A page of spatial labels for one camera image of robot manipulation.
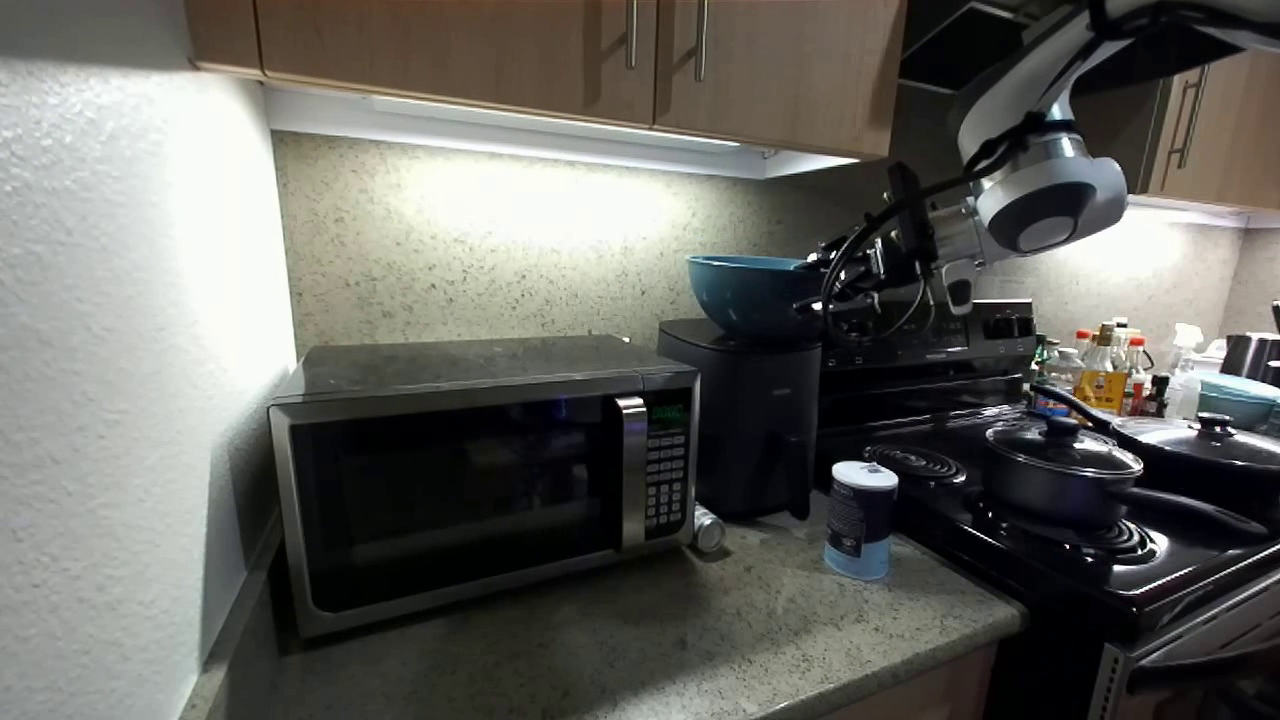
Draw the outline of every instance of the black pot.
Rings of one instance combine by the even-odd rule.
[[[1227,507],[1131,490],[1141,478],[1141,455],[1056,411],[1020,411],[986,428],[985,490],[1020,511],[1079,530],[1112,530],[1124,521],[1124,506],[1147,506],[1161,511],[1187,511],[1239,537],[1269,537],[1265,524]]]
[[[1201,411],[1195,423],[1108,422],[1077,396],[1031,388],[1071,408],[1093,431],[1120,441],[1147,468],[1147,479],[1227,506],[1280,530],[1280,441],[1230,428],[1227,415]]]

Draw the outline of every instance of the microwave window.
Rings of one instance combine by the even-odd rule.
[[[292,428],[310,593],[357,607],[615,549],[598,400]]]

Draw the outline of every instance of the microwave handle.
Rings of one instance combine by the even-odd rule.
[[[622,549],[642,544],[642,455],[647,455],[647,405],[642,396],[615,396],[619,450],[622,450]]]

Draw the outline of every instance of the white wall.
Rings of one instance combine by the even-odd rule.
[[[1225,310],[1239,260],[1239,229],[1203,223],[1193,214],[1128,209],[1108,234],[1079,244],[1020,258],[976,277],[985,297],[1037,297],[1037,326],[1050,340],[1128,317],[1157,360],[1172,360],[1172,326],[1225,334]]]
[[[174,715],[292,366],[261,91],[179,0],[0,6],[0,715]]]
[[[1239,244],[1225,334],[1275,334],[1280,229],[1255,229]]]

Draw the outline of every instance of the cabinet door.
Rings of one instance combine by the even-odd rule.
[[[1239,72],[1244,106],[1227,124],[1227,202],[1244,209],[1280,209],[1280,56],[1249,53]]]
[[[265,72],[653,121],[653,0],[261,0]]]
[[[828,720],[979,720],[986,707],[994,649],[976,649],[943,669],[899,682],[868,701],[828,711]]]
[[[663,0],[657,124],[887,157],[902,0]]]
[[[191,60],[261,72],[253,0],[186,0]]]
[[[1128,85],[1071,100],[1084,149],[1112,157],[1124,167],[1128,192],[1157,189],[1153,160],[1161,154],[1167,91],[1167,85]]]
[[[1280,60],[1239,53],[1172,79],[1153,192],[1280,209]]]

